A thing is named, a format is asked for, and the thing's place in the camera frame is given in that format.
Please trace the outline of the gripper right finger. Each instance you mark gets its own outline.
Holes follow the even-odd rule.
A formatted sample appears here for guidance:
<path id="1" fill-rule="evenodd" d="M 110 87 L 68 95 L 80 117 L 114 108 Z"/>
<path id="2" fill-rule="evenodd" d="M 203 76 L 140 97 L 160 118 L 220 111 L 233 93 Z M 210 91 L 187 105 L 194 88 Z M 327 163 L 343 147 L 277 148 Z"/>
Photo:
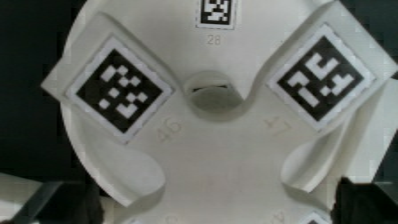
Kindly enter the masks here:
<path id="1" fill-rule="evenodd" d="M 343 178 L 331 210 L 332 224 L 398 224 L 398 183 Z"/>

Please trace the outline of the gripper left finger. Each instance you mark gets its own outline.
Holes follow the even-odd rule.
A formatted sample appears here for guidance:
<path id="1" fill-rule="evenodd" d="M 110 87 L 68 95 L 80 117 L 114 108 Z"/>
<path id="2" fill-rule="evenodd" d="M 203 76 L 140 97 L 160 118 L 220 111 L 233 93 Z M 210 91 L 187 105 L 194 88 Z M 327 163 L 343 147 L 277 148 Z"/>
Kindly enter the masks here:
<path id="1" fill-rule="evenodd" d="M 103 224 L 100 187 L 85 181 L 52 181 L 36 190 L 7 224 Z"/>

